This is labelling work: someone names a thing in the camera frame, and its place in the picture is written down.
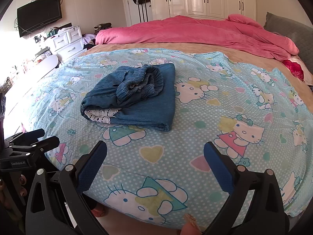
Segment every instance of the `dresser drawer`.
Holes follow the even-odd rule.
[[[62,62],[83,49],[84,49],[84,42],[83,42],[83,39],[81,38],[67,45],[65,48],[58,50],[57,56],[59,57],[59,60]]]
[[[51,51],[63,48],[68,44],[66,33],[57,34],[49,40],[49,46]]]
[[[77,26],[77,27],[74,27],[73,29],[70,29],[67,32],[67,37],[68,37],[69,43],[79,40],[82,37],[80,28]]]

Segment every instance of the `wall-mounted tv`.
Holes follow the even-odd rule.
[[[17,9],[20,37],[62,18],[60,0],[36,0]]]

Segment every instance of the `hello kitty print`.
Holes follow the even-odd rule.
[[[170,132],[82,119],[82,99],[104,76],[119,66],[167,62],[176,70]],[[185,213],[204,228],[213,221],[228,194],[204,158],[208,141],[236,165],[273,169],[287,214],[301,213],[312,197],[313,115],[277,69],[221,52],[133,48],[74,58],[39,84],[22,100],[25,129],[59,137],[60,146],[46,153],[58,169],[106,142],[106,160],[88,195],[132,218],[177,229]]]

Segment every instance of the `pink comforter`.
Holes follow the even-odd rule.
[[[101,30],[96,37],[96,44],[145,42],[211,44],[279,61],[299,53],[289,38],[270,33],[256,21],[239,14],[229,15],[223,21],[176,16],[130,27]]]

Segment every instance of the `white lace trim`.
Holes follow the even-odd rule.
[[[120,110],[118,109],[105,109],[105,110],[88,110],[85,115],[91,120],[100,123],[110,124],[110,118],[114,118],[115,114]]]

